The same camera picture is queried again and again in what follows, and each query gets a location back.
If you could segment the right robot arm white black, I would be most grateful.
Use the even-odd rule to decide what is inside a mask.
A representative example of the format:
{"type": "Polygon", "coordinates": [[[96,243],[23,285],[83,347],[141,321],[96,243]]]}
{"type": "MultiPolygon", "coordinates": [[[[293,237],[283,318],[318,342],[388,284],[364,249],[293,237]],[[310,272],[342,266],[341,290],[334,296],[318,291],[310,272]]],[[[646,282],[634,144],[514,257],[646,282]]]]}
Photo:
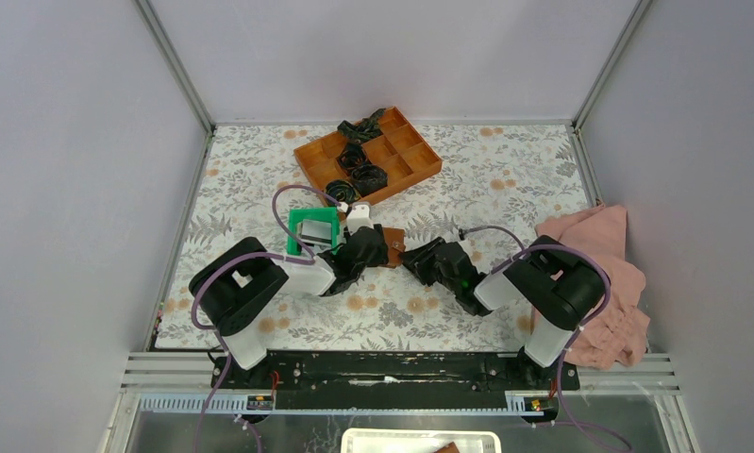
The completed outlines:
{"type": "Polygon", "coordinates": [[[519,379],[532,389],[555,376],[554,363],[611,294],[608,274],[593,259],[545,235],[489,273],[480,272],[460,244],[441,238],[399,257],[422,284],[445,286],[472,315],[525,299],[541,316],[517,364],[519,379]]]}

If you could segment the brown leather card holder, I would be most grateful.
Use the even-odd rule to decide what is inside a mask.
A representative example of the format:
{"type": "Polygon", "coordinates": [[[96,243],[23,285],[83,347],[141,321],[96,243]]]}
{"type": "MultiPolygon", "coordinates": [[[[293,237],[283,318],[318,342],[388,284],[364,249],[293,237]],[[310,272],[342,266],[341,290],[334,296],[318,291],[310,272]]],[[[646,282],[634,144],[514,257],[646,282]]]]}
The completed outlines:
{"type": "Polygon", "coordinates": [[[400,254],[406,250],[405,230],[401,228],[384,227],[382,229],[385,243],[388,247],[388,261],[383,267],[394,269],[402,264],[400,254]]]}

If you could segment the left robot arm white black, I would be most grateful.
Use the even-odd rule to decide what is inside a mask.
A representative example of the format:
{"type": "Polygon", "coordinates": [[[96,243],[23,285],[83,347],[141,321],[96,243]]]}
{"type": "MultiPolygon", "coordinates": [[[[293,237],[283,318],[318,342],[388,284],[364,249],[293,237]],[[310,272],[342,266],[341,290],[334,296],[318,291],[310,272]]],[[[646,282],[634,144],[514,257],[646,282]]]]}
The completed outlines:
{"type": "Polygon", "coordinates": [[[246,237],[190,281],[194,325],[217,334],[235,361],[233,376],[245,387],[259,387],[269,375],[267,347],[253,324],[273,298],[340,294],[365,269],[388,263],[384,228],[372,221],[368,204],[349,208],[344,225],[343,243],[313,258],[272,253],[257,238],[246,237]]]}

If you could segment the green plastic card box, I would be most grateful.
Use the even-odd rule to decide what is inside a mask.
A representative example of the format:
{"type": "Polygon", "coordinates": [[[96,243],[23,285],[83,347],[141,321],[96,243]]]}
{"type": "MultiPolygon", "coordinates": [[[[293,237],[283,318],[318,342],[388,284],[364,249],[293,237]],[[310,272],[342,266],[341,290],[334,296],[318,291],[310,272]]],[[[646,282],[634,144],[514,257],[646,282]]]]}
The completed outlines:
{"type": "Polygon", "coordinates": [[[339,212],[332,207],[291,210],[288,228],[316,254],[331,250],[343,242],[339,212]]]}

